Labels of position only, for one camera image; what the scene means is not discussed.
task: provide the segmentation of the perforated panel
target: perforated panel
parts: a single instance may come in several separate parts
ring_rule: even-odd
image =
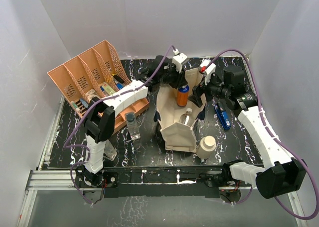
[[[112,61],[113,61],[113,65],[114,65],[116,74],[118,76],[120,76],[124,80],[124,83],[126,85],[130,84],[131,81],[128,79],[128,77],[125,74],[125,71],[124,71],[123,66],[121,64],[121,61],[120,61],[120,59],[119,59],[119,57],[118,57],[118,55],[116,53],[115,48],[111,44],[108,44],[108,47],[109,47],[109,50],[110,50],[110,54],[111,54],[111,58],[112,58]]]
[[[109,61],[105,62],[105,65],[108,68],[108,70],[112,73],[110,62]]]
[[[97,69],[92,70],[93,76],[95,80],[99,80],[101,78],[99,71]]]
[[[66,95],[67,95],[69,98],[76,94],[76,91],[75,91],[74,87],[72,86],[72,84],[66,86],[66,87],[64,88],[64,91],[65,91]]]
[[[79,78],[78,80],[78,84],[80,85],[80,87],[82,89],[85,89],[87,86],[89,86],[88,82],[86,81],[85,77],[82,76],[81,78]]]

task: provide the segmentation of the white backdrop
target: white backdrop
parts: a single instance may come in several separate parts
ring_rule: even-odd
[[[280,0],[252,54],[267,118],[281,141],[313,171],[319,184],[319,0]],[[298,191],[306,215],[315,209],[308,179]],[[309,221],[319,226],[319,218]]]
[[[15,226],[61,94],[46,74],[69,59],[40,0],[0,0],[0,225]]]
[[[278,0],[41,0],[71,56],[103,39],[120,58],[173,43],[190,57],[250,53]]]

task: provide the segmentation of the tabletop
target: tabletop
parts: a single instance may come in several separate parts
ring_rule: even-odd
[[[186,69],[196,68],[203,58],[190,58]],[[152,60],[133,59],[122,60],[122,65],[130,79],[134,79],[139,70]],[[215,62],[217,67],[238,65],[244,67],[241,57],[221,57]],[[251,91],[247,74],[245,75],[246,88]],[[147,99],[149,108],[137,117],[141,139],[132,141],[127,127],[123,127],[111,138],[110,142],[118,151],[114,161],[105,159],[104,166],[190,166],[190,165],[222,165],[223,163],[241,159],[249,164],[262,164],[260,154],[245,127],[238,121],[234,113],[226,108],[230,116],[232,127],[225,131],[216,115],[213,105],[219,101],[214,98],[205,107],[205,120],[198,121],[195,133],[197,143],[208,135],[215,137],[216,149],[210,158],[202,160],[194,153],[166,151],[165,143],[160,134],[159,124],[153,121],[156,110],[157,92],[151,93]],[[42,169],[70,168],[77,161],[85,159],[84,148],[62,149],[80,117],[65,101],[55,138],[53,141],[50,162]],[[81,126],[71,139],[71,144],[86,144],[84,128]]]

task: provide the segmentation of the orange desk organizer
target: orange desk organizer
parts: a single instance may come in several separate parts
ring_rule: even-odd
[[[110,85],[115,92],[119,90],[113,81],[112,74],[121,77],[125,85],[131,83],[115,48],[106,40],[48,72],[65,99],[81,118],[86,108],[79,102],[79,99],[83,98],[89,103],[86,92],[94,89],[99,97],[104,98],[105,95],[100,89],[103,82]],[[76,103],[79,110],[76,110],[71,102]],[[139,115],[148,107],[149,102],[144,98],[124,109],[115,118],[114,133],[126,125],[126,113],[134,112],[135,115]]]

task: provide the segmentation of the orange can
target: orange can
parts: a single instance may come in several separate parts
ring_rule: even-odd
[[[189,86],[187,85],[185,88],[181,87],[177,90],[177,105],[180,107],[184,107],[188,101],[188,92]]]

